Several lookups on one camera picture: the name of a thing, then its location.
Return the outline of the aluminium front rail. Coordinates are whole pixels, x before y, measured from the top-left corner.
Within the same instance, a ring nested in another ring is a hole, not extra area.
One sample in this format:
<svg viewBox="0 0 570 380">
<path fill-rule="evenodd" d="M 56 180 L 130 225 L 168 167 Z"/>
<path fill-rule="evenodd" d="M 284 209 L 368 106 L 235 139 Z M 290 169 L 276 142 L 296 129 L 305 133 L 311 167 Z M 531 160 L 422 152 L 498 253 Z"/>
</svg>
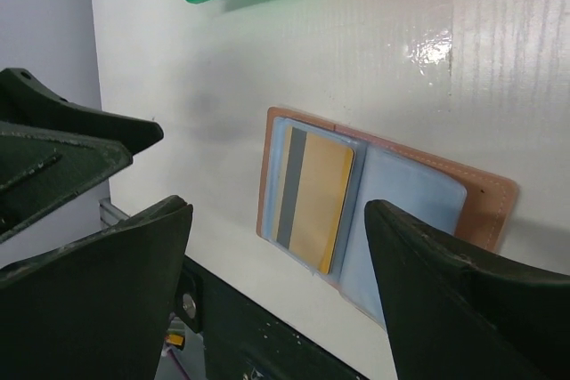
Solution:
<svg viewBox="0 0 570 380">
<path fill-rule="evenodd" d="M 99 200 L 99 213 L 103 230 L 129 218 L 128 214 L 112 204 L 110 198 L 102 198 Z"/>
</svg>

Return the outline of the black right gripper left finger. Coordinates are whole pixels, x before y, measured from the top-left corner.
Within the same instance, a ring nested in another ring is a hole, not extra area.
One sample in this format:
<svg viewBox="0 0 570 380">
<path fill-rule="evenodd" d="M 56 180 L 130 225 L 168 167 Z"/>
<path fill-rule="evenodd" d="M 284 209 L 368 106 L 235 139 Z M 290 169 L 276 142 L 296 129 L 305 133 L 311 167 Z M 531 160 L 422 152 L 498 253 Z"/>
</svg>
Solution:
<svg viewBox="0 0 570 380">
<path fill-rule="evenodd" d="M 192 206 L 171 196 L 1 270 L 4 379 L 152 379 Z"/>
</svg>

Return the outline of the gold card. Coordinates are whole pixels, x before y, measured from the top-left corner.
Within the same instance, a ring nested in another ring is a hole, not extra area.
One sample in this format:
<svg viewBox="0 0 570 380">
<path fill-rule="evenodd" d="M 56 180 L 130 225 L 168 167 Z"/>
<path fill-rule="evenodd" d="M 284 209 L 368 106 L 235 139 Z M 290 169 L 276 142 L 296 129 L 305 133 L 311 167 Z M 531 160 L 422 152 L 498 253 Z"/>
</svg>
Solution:
<svg viewBox="0 0 570 380">
<path fill-rule="evenodd" d="M 264 234 L 323 274 L 332 270 L 357 147 L 290 120 L 276 127 Z"/>
</svg>

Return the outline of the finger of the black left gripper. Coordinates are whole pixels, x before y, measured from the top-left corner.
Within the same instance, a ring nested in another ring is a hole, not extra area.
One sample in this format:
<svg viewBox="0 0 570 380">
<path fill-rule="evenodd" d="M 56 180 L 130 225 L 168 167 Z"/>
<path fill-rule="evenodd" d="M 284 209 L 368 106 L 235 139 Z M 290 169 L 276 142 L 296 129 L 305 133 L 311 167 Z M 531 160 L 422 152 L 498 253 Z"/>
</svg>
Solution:
<svg viewBox="0 0 570 380">
<path fill-rule="evenodd" d="M 24 131 L 37 131 L 40 143 L 55 142 L 59 150 L 80 149 L 107 162 L 130 162 L 164 138 L 156 122 L 83 107 L 18 68 L 1 71 L 1 129 L 19 133 L 12 143 L 1 139 L 2 159 L 31 155 Z"/>
<path fill-rule="evenodd" d="M 1 123 L 1 240 L 133 162 L 118 141 Z"/>
</svg>

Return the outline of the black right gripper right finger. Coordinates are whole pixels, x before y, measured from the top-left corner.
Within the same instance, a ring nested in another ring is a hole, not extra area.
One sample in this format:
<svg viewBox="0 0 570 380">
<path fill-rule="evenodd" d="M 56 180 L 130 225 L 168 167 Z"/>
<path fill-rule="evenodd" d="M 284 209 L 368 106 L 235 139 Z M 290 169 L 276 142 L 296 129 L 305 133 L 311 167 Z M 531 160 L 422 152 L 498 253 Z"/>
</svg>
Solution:
<svg viewBox="0 0 570 380">
<path fill-rule="evenodd" d="M 569 278 L 486 251 L 385 200 L 366 237 L 401 379 L 566 379 Z"/>
</svg>

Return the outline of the brown leather card holder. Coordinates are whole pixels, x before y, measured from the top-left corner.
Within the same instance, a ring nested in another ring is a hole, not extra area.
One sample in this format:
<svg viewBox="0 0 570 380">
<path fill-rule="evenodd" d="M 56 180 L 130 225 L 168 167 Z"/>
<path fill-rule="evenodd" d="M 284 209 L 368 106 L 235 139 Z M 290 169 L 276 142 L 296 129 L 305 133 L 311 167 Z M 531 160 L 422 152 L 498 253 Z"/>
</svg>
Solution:
<svg viewBox="0 0 570 380">
<path fill-rule="evenodd" d="M 305 124 L 358 144 L 332 270 L 323 274 L 264 234 L 268 174 L 276 127 L 283 120 Z M 473 245 L 495 251 L 517 201 L 517 184 L 450 159 L 416 150 L 352 127 L 292 109 L 267 112 L 256 232 L 311 273 L 331 284 L 378 323 L 384 313 L 364 226 L 365 205 L 384 199 L 421 221 Z"/>
</svg>

